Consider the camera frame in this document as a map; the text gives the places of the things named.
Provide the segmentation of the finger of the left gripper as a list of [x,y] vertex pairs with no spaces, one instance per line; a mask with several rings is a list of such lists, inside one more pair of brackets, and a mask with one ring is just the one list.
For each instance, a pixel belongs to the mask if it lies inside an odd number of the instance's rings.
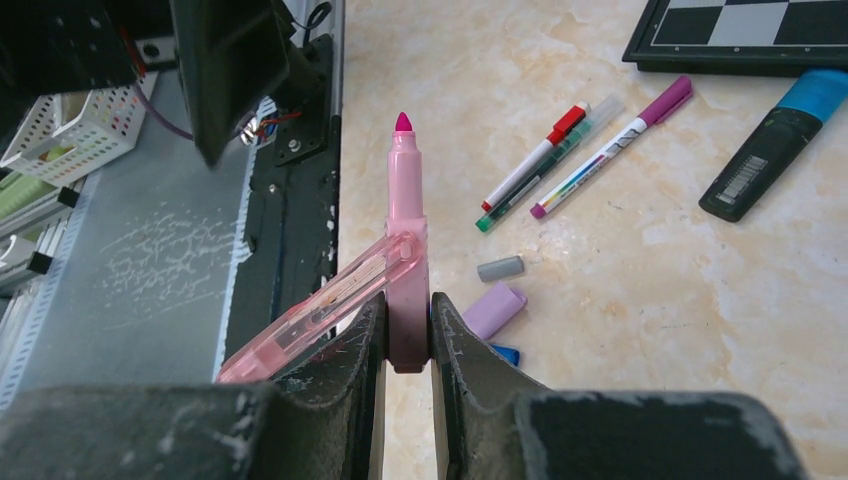
[[250,107],[285,77],[292,15],[283,1],[172,1],[170,8],[193,144],[215,167]]

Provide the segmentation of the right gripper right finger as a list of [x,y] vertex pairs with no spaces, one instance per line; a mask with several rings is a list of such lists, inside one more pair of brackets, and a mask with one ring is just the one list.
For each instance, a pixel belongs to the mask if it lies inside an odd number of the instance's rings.
[[442,479],[804,479],[779,420],[730,392],[553,390],[431,302]]

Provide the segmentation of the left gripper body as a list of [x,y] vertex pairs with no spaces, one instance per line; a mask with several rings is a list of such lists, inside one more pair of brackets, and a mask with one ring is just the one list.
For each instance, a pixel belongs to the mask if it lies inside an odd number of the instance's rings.
[[1,124],[16,126],[41,95],[124,86],[172,66],[148,42],[173,37],[169,1],[3,1]]

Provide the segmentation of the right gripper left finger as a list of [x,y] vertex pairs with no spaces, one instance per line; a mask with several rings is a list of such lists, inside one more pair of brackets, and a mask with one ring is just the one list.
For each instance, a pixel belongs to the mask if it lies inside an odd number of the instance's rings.
[[1,418],[5,479],[367,479],[377,473],[386,301],[270,382],[65,386]]

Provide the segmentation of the blue marker cap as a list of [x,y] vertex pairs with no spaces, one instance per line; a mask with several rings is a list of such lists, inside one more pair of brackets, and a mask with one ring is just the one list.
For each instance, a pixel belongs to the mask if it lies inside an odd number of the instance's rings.
[[498,353],[501,357],[503,357],[507,362],[509,362],[513,366],[520,366],[521,353],[517,349],[496,344],[491,344],[491,347],[496,353]]

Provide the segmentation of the pink highlighter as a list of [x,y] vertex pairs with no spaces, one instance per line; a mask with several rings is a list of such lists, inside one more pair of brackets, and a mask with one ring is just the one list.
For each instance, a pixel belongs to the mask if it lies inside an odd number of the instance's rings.
[[400,113],[396,120],[387,168],[385,236],[226,360],[218,382],[270,379],[380,292],[386,294],[390,314],[389,361],[399,373],[423,370],[429,358],[428,232],[422,154],[406,113]]

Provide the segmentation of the purple highlighter cap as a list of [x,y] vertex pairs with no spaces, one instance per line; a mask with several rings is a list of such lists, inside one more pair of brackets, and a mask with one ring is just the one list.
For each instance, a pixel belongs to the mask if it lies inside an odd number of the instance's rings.
[[526,304],[527,296],[521,290],[499,282],[475,301],[462,318],[472,333],[488,341]]

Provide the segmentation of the grey marker cap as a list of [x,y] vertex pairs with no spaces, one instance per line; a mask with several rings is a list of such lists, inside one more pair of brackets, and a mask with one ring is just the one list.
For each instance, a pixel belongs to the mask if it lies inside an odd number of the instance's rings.
[[489,283],[521,275],[525,272],[525,265],[519,255],[513,255],[479,264],[476,271],[482,282]]

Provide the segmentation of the black highlighter blue cap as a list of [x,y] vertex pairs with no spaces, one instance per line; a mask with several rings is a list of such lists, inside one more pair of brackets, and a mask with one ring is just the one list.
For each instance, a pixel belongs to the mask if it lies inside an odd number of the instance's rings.
[[847,73],[802,74],[713,180],[699,200],[705,212],[736,223],[787,170],[847,98]]

